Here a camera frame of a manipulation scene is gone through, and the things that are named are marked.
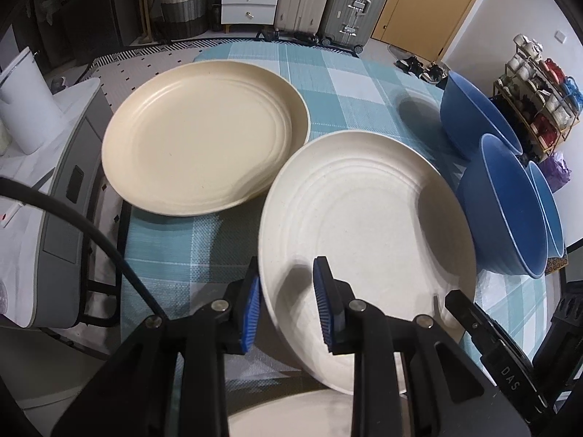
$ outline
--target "wooden door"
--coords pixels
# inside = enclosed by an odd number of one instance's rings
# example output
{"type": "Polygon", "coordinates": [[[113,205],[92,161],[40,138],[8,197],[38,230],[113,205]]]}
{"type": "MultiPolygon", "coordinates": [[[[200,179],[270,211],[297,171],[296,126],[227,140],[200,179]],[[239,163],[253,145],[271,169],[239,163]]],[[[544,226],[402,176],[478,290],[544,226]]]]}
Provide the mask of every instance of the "wooden door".
{"type": "Polygon", "coordinates": [[[473,0],[387,0],[372,37],[435,61],[471,3],[473,0]]]}

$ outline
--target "red item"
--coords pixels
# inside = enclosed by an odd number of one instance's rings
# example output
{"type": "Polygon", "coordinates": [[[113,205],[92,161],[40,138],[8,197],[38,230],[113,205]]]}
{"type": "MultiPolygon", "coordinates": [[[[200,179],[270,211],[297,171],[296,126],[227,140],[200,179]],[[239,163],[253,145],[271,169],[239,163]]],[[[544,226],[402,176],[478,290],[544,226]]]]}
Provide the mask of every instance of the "red item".
{"type": "Polygon", "coordinates": [[[549,122],[549,119],[547,119],[546,116],[543,116],[539,113],[532,125],[535,125],[537,128],[540,144],[545,150],[555,145],[558,133],[556,128],[551,122],[549,122]]]}
{"type": "Polygon", "coordinates": [[[564,83],[565,73],[563,72],[563,70],[558,65],[556,65],[555,62],[550,58],[544,62],[546,63],[547,67],[549,68],[549,71],[552,72],[553,75],[556,77],[559,85],[564,83]]]}

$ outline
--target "cream plate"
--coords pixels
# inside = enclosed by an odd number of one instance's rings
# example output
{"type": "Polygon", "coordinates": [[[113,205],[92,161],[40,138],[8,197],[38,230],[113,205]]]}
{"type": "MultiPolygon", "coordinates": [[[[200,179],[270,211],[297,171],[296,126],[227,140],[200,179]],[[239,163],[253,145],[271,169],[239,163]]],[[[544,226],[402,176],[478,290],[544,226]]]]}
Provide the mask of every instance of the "cream plate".
{"type": "MultiPolygon", "coordinates": [[[[310,142],[282,167],[261,216],[259,274],[273,322],[314,378],[351,393],[352,356],[329,354],[322,338],[317,256],[357,298],[401,319],[430,314],[461,339],[444,298],[452,289],[474,297],[472,236],[450,187],[404,144],[366,131],[310,142]]],[[[402,370],[399,381],[403,390],[402,370]]]]}
{"type": "MultiPolygon", "coordinates": [[[[403,436],[410,435],[407,400],[401,397],[403,436]]],[[[332,390],[295,394],[228,418],[232,437],[349,437],[352,398],[332,390]]]]}
{"type": "Polygon", "coordinates": [[[195,62],[122,103],[103,139],[103,168],[136,207],[206,214],[266,190],[309,134],[308,108],[284,78],[241,62],[195,62]]]}

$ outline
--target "blue checkered tablecloth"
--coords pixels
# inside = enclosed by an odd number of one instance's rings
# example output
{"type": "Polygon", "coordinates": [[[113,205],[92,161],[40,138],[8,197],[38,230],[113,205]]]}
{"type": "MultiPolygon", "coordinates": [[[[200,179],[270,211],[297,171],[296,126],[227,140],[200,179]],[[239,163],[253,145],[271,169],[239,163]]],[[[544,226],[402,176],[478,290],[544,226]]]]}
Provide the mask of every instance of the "blue checkered tablecloth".
{"type": "MultiPolygon", "coordinates": [[[[350,55],[283,43],[225,43],[196,59],[240,60],[289,80],[310,110],[311,139],[346,129],[382,133],[424,156],[452,188],[459,182],[465,163],[441,128],[443,92],[417,78],[350,55]]],[[[126,259],[170,318],[190,314],[220,296],[228,282],[243,277],[249,259],[257,254],[264,199],[191,218],[132,210],[126,259]]],[[[544,280],[482,271],[476,302],[533,356],[547,323],[544,280]]],[[[149,314],[124,280],[122,335],[126,337],[149,314]]],[[[463,345],[480,364],[467,336],[463,345]]],[[[244,357],[228,357],[225,368],[230,410],[318,386],[288,354],[266,311],[256,346],[244,357]]]]}

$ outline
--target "suitcase handle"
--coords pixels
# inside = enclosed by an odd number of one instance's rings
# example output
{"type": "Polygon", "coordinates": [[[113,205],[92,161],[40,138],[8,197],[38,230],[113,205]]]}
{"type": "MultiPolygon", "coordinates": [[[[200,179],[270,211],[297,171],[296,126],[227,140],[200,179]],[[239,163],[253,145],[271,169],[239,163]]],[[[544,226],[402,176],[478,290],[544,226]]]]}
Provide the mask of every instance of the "suitcase handle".
{"type": "Polygon", "coordinates": [[[368,13],[368,9],[370,8],[370,0],[363,0],[364,1],[364,9],[363,12],[360,13],[362,16],[366,15],[368,13]]]}

